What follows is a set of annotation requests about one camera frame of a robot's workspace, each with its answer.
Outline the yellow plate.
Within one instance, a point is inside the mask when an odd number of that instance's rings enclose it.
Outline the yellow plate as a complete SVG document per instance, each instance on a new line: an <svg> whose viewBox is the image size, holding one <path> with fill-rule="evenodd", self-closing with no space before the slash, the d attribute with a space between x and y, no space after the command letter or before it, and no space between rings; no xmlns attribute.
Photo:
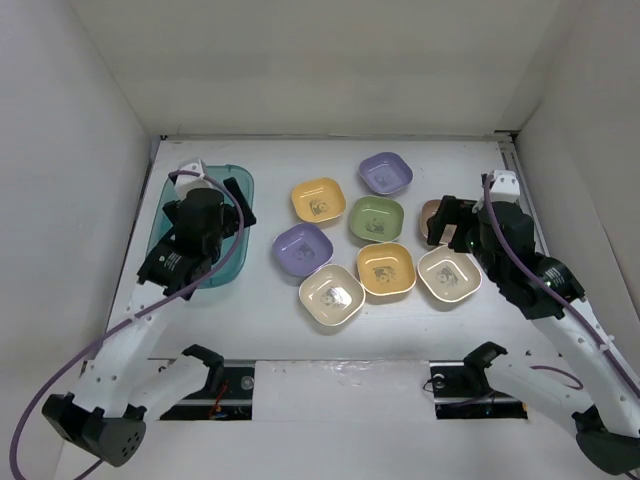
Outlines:
<svg viewBox="0 0 640 480"><path fill-rule="evenodd" d="M362 247L356 258L360 283L365 291L378 298L404 295L417 281L409 250L395 242Z"/></svg>
<svg viewBox="0 0 640 480"><path fill-rule="evenodd" d="M294 210L300 220L321 223L341 216L346 210L346 199L340 185L323 177L295 186L291 192Z"/></svg>

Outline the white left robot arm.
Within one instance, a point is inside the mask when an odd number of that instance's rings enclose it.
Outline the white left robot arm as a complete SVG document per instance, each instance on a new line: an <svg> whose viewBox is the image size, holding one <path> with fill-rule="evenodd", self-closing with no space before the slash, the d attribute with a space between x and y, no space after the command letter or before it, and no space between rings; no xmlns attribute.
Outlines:
<svg viewBox="0 0 640 480"><path fill-rule="evenodd" d="M171 322L162 307L189 301L231 259L222 250L224 240L238 248L245 229L256 223L235 178L217 182L185 170L170 178L177 197L162 210L171 226L137 272L132 313L100 341L75 388L50 395L42 407L62 438L113 467L132 459L148 423L193 393L208 397L222 387L223 357L197 344L154 378L143 380L142 374Z"/></svg>

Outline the purple plate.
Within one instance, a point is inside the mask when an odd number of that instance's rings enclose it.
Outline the purple plate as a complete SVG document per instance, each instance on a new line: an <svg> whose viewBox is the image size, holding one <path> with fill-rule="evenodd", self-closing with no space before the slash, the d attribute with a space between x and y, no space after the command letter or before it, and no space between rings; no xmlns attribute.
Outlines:
<svg viewBox="0 0 640 480"><path fill-rule="evenodd" d="M334 246L316 224L303 222L278 235L272 252L287 274L307 277L332 259Z"/></svg>
<svg viewBox="0 0 640 480"><path fill-rule="evenodd" d="M379 195L395 194L413 180L409 165L394 152L381 152L366 158L358 171L366 185Z"/></svg>

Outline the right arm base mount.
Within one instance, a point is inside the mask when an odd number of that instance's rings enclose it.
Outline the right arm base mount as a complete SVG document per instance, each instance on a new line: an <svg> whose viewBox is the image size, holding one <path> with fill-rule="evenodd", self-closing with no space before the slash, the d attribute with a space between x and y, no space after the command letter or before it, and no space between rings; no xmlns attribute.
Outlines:
<svg viewBox="0 0 640 480"><path fill-rule="evenodd" d="M429 363L423 390L432 397L438 420L527 420L526 406L501 392L474 387L461 361Z"/></svg>

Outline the beige plate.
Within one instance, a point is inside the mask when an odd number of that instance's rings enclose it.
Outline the beige plate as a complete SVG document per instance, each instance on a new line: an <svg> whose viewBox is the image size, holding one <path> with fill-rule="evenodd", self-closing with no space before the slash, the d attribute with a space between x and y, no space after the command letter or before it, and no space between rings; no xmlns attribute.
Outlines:
<svg viewBox="0 0 640 480"><path fill-rule="evenodd" d="M366 292L345 267L327 264L302 281L298 297L311 326L321 335L335 335L363 308Z"/></svg>
<svg viewBox="0 0 640 480"><path fill-rule="evenodd" d="M449 311L469 300L482 286L483 274L469 254L439 246L416 264L417 277L430 306Z"/></svg>

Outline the green panda plate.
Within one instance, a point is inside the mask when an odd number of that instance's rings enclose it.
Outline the green panda plate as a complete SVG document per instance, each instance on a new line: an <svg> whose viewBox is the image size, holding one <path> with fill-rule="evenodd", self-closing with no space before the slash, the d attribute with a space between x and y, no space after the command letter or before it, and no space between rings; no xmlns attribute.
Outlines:
<svg viewBox="0 0 640 480"><path fill-rule="evenodd" d="M363 196L353 205L349 216L351 232L366 241L396 241L403 229L404 209L393 199Z"/></svg>

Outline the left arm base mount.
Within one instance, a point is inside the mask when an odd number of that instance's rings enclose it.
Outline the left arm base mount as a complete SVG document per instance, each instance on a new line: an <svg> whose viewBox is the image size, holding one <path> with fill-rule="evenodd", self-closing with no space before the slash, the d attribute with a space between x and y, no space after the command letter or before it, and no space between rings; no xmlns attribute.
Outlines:
<svg viewBox="0 0 640 480"><path fill-rule="evenodd" d="M164 413L162 421L250 421L252 419L255 364L224 367L218 388L189 395Z"/></svg>

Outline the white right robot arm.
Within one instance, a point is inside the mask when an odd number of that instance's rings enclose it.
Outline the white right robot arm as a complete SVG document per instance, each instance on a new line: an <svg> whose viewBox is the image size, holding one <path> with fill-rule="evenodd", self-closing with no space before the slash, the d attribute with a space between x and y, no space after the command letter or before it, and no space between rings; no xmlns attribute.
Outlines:
<svg viewBox="0 0 640 480"><path fill-rule="evenodd" d="M514 201L445 196L426 224L430 245L446 226L455 226L453 251L475 257L503 298L551 342L582 383L573 390L485 342L463 359L465 387L476 394L504 393L532 407L563 427L609 475L638 470L639 377L587 308L584 288L570 269L536 252L532 218Z"/></svg>

